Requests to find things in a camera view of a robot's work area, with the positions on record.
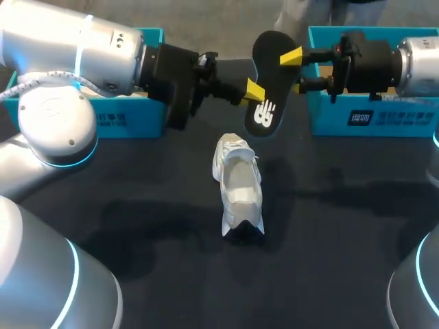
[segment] black tabletop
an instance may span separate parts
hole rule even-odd
[[[249,61],[219,69],[252,73]],[[118,277],[123,329],[389,328],[388,280],[437,222],[430,141],[313,137],[299,96],[272,138],[243,122],[243,109],[208,99],[184,132],[101,141],[87,170],[23,206]],[[259,156],[262,245],[221,236],[211,161],[226,132]]]

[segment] sneaker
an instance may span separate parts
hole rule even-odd
[[[248,226],[265,234],[261,174],[247,142],[236,134],[223,135],[213,157],[212,174],[220,183],[224,204],[222,236],[230,230],[248,231]]]

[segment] person's leg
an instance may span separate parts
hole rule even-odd
[[[346,10],[346,26],[375,26],[387,5],[387,0],[370,3],[349,3]]]
[[[274,29],[288,34],[297,45],[303,45],[308,40],[308,27],[328,25],[330,16],[331,0],[283,0]]]

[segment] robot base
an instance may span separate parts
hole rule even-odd
[[[0,327],[119,329],[123,300],[101,263],[0,197]]]

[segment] blue box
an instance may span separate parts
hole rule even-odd
[[[165,42],[163,29],[140,28],[145,44],[157,47]],[[8,87],[16,85],[16,72]],[[100,138],[157,138],[163,133],[167,107],[147,97],[118,97],[89,99],[97,118],[97,135]],[[19,131],[18,97],[5,100],[15,128]]]
[[[330,48],[349,30],[363,31],[368,40],[386,39],[393,49],[406,37],[439,35],[436,28],[312,26],[308,29],[309,46]],[[304,67],[303,75],[320,77],[319,65]],[[439,98],[425,100],[439,104]],[[312,131],[317,136],[431,137],[439,119],[439,111],[433,106],[404,101],[370,101],[368,95],[343,94],[331,104],[327,91],[314,91],[307,93],[307,103]],[[361,118],[364,125],[348,125],[353,118]]]

